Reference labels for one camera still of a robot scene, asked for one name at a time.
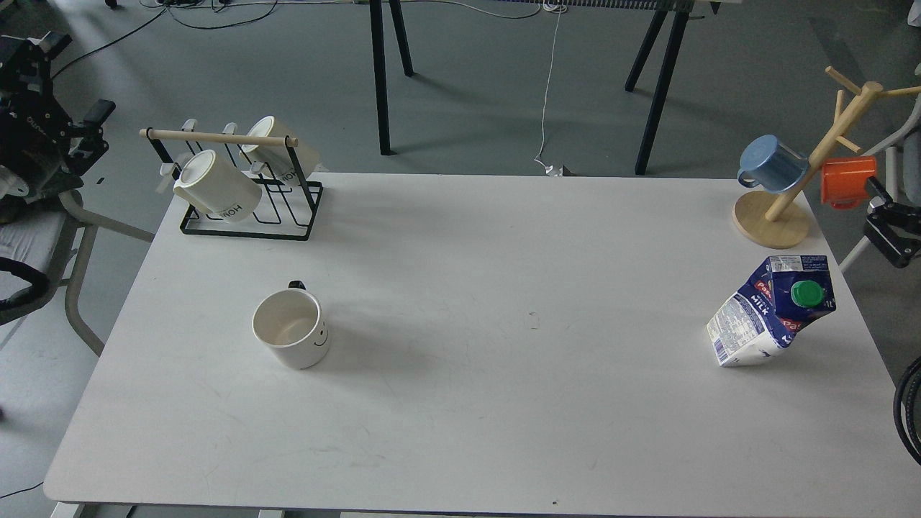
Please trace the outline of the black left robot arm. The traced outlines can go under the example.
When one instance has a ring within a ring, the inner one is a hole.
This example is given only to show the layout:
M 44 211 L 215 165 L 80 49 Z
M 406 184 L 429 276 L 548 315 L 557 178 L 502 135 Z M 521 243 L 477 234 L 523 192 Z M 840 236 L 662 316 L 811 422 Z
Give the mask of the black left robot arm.
M 98 99 L 73 121 L 55 98 L 50 63 L 69 43 L 66 33 L 2 36 L 2 223 L 28 204 L 83 186 L 83 174 L 109 149 L 103 124 L 116 104 Z

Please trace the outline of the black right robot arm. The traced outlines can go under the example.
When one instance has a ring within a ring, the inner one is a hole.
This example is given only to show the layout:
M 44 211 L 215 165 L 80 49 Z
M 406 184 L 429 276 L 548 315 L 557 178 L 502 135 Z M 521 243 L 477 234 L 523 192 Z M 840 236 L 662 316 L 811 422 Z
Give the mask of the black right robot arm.
M 920 211 L 918 207 L 895 202 L 877 177 L 865 181 L 871 204 L 863 236 L 895 268 L 906 268 L 919 256 Z

